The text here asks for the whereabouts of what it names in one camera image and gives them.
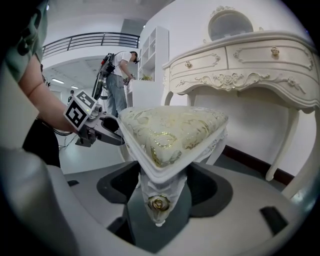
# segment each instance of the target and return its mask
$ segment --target jeans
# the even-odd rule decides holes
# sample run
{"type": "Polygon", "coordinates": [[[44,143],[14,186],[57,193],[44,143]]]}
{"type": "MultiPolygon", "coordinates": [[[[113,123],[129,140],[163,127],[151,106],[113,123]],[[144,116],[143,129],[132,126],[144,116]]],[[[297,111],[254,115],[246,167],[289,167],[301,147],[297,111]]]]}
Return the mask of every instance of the jeans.
{"type": "Polygon", "coordinates": [[[110,74],[105,81],[107,89],[107,99],[105,111],[107,114],[117,116],[122,110],[127,108],[124,79],[122,76],[110,74]]]}

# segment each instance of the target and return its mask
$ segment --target curved table leg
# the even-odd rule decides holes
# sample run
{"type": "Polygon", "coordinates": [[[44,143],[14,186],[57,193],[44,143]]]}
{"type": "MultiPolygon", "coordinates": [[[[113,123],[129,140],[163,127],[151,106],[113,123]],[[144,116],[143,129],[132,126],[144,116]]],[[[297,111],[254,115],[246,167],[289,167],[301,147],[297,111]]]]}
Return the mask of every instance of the curved table leg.
{"type": "Polygon", "coordinates": [[[306,198],[312,192],[312,185],[319,186],[320,172],[320,111],[315,110],[316,135],[312,151],[293,180],[285,187],[282,194],[290,199],[297,194],[300,198],[306,198]]]}
{"type": "Polygon", "coordinates": [[[162,99],[161,99],[161,105],[162,106],[170,106],[170,101],[171,101],[173,95],[174,95],[173,92],[164,88],[162,99]]]}
{"type": "Polygon", "coordinates": [[[195,90],[192,90],[187,94],[187,106],[193,107],[195,105],[195,102],[196,102],[196,92],[195,90]]]}
{"type": "Polygon", "coordinates": [[[291,145],[292,139],[293,139],[295,132],[297,130],[297,126],[298,126],[298,122],[299,122],[299,111],[294,108],[289,108],[288,113],[289,113],[288,124],[286,127],[285,136],[284,136],[282,145],[280,147],[278,154],[275,157],[273,164],[271,165],[270,169],[268,170],[268,172],[265,175],[265,179],[267,181],[271,181],[274,178],[274,174],[275,174],[279,164],[281,163],[282,159],[284,158],[286,152],[288,151],[288,149],[291,145]]]}

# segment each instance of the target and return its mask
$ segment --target white bookcase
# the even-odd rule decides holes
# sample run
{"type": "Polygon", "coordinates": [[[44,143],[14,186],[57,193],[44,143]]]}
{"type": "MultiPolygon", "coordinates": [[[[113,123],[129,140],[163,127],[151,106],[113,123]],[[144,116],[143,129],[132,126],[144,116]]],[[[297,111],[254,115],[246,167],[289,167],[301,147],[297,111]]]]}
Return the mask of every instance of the white bookcase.
{"type": "Polygon", "coordinates": [[[169,61],[169,31],[157,26],[143,42],[139,51],[138,79],[143,75],[152,77],[154,82],[163,80],[162,65],[169,61]]]}
{"type": "Polygon", "coordinates": [[[161,105],[164,91],[163,64],[169,61],[169,31],[157,26],[139,49],[138,80],[131,80],[125,95],[128,107],[156,107],[161,105]],[[140,80],[143,75],[152,81],[140,80]]]}

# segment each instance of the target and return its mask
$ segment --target green shirt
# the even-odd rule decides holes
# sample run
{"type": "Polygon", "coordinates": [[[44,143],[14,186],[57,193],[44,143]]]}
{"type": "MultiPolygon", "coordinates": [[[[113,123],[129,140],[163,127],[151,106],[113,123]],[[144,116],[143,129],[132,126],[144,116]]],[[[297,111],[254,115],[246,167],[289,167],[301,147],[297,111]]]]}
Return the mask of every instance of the green shirt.
{"type": "Polygon", "coordinates": [[[19,82],[31,57],[36,54],[41,63],[43,57],[42,46],[47,36],[47,1],[43,1],[30,17],[28,26],[20,33],[18,43],[11,46],[5,56],[5,64],[12,76],[19,82]]]}

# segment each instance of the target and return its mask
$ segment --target ornate drawer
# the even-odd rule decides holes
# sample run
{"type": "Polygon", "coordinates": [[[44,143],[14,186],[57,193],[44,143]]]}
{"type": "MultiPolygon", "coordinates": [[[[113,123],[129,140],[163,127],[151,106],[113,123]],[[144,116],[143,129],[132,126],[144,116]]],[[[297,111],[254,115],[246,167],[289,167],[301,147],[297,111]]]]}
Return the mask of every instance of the ornate drawer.
{"type": "Polygon", "coordinates": [[[222,47],[176,60],[170,66],[170,80],[227,68],[226,49],[222,47]]]}
{"type": "Polygon", "coordinates": [[[229,69],[279,69],[307,75],[318,74],[312,53],[299,42],[266,40],[226,46],[229,69]]]}

